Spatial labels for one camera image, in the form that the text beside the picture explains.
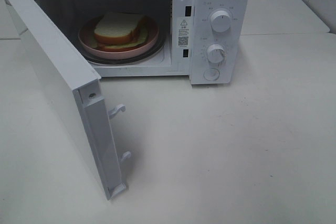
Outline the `white bread sandwich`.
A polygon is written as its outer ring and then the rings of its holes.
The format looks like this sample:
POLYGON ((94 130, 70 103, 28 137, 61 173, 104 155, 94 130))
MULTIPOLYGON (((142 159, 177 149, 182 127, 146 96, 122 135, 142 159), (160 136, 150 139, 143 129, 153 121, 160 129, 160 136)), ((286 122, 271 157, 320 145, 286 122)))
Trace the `white bread sandwich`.
POLYGON ((126 51, 144 44, 148 17, 141 14, 107 13, 93 30, 92 47, 104 51, 126 51))

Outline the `white microwave oven body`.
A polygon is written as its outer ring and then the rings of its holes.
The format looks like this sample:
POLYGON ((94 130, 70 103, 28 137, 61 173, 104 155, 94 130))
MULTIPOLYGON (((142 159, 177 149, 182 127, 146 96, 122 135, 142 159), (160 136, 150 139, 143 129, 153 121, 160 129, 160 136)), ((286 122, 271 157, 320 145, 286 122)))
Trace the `white microwave oven body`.
POLYGON ((87 62, 103 77, 187 76, 192 84, 229 83, 238 50, 247 0, 34 0, 83 54, 79 30, 90 20, 108 12, 141 14, 153 19, 165 38, 160 52, 153 57, 126 65, 101 65, 87 62), (227 10, 231 27, 217 33, 211 26, 214 11, 227 10), (210 63, 210 45, 224 47, 225 60, 210 63), (219 78, 204 78, 207 69, 219 70, 219 78))

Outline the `round white door button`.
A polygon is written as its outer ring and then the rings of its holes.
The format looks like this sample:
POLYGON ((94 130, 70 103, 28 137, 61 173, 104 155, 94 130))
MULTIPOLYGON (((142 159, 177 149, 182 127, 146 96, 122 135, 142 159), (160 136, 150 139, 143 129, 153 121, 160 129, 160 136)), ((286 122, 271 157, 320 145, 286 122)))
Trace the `round white door button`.
POLYGON ((205 72, 204 72, 204 78, 208 81, 215 81, 219 78, 219 70, 215 69, 215 68, 210 68, 210 69, 207 69, 205 72))

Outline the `pink round plate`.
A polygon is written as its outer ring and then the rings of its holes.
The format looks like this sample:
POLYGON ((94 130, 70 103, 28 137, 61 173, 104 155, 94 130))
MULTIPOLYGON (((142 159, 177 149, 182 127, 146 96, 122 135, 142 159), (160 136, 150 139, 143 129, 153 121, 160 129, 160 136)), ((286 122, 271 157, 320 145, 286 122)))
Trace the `pink round plate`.
POLYGON ((94 28, 101 17, 88 21, 78 33, 78 39, 84 50, 102 59, 123 60, 140 56, 148 52, 159 41, 160 30, 157 23, 148 18, 137 35, 130 43, 123 45, 108 45, 97 42, 94 28))

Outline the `upper white power knob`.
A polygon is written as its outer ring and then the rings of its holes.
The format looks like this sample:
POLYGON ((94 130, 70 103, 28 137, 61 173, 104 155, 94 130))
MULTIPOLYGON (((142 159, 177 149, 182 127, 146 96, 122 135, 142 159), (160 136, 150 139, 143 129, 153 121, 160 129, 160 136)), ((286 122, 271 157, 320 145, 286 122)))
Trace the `upper white power knob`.
POLYGON ((231 14, 224 9, 216 10, 211 15, 212 29, 217 33, 223 33, 230 29, 232 22, 231 14))

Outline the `glass microwave turntable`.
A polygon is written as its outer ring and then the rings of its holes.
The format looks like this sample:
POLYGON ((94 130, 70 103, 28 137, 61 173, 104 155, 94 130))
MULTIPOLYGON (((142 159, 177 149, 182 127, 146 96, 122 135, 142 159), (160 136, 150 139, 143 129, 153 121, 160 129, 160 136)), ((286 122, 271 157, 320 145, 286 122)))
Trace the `glass microwave turntable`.
POLYGON ((90 62, 93 62, 94 64, 101 64, 101 65, 107 65, 107 66, 113 66, 113 65, 126 65, 131 63, 137 63, 142 60, 147 60, 151 57, 153 57, 157 52, 160 52, 163 48, 165 43, 165 38, 163 35, 159 34, 158 41, 154 44, 154 46, 149 49, 148 51, 128 59, 103 59, 101 57, 94 56, 91 53, 85 52, 83 54, 84 58, 90 62))

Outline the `white microwave door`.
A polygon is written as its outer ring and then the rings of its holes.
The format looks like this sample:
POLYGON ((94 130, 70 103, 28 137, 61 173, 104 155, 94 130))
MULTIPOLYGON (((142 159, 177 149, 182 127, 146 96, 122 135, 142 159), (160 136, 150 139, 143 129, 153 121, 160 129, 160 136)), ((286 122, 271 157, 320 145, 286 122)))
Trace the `white microwave door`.
POLYGON ((34 0, 4 0, 45 96, 70 136, 91 149, 107 199, 126 189, 110 120, 125 111, 108 110, 100 75, 34 0))

